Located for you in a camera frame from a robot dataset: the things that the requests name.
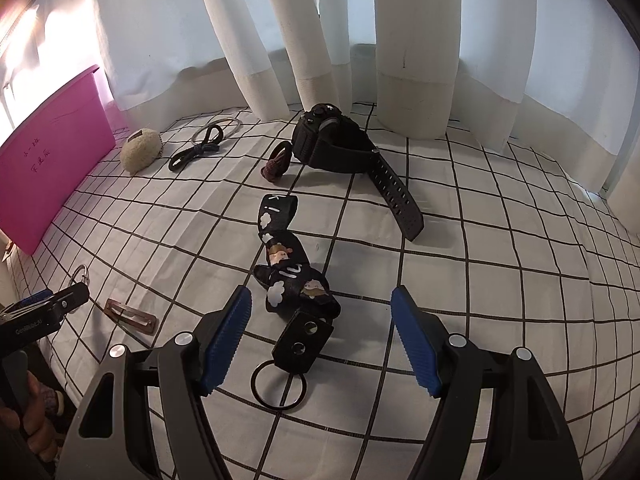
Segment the pink box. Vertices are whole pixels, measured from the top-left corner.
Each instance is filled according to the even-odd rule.
[[[33,254],[82,179],[115,147],[94,65],[44,101],[0,146],[0,230]]]

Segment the finger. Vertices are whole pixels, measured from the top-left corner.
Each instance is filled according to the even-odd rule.
[[[35,398],[40,395],[40,381],[31,372],[27,372],[27,385],[31,397]]]
[[[44,415],[44,400],[39,395],[40,391],[40,383],[38,383],[37,389],[35,384],[32,383],[32,379],[38,381],[33,375],[31,375],[28,379],[30,385],[31,397],[29,399],[29,403],[27,405],[27,409],[24,412],[24,416],[22,418],[22,425],[24,426],[24,431],[27,434],[34,434],[40,427],[43,425],[45,420]]]
[[[38,456],[42,459],[43,462],[51,462],[56,457],[57,453],[58,444],[56,444],[56,441],[54,440],[51,444],[49,444],[49,447],[47,447],[47,449],[41,452]]]
[[[20,417],[14,410],[9,408],[0,408],[0,422],[9,430],[17,430],[20,428]]]
[[[45,420],[45,423],[41,428],[27,440],[27,444],[29,449],[31,449],[31,452],[34,454],[40,454],[46,450],[53,442],[55,433],[56,431],[53,429],[53,424],[51,424],[48,419]]]

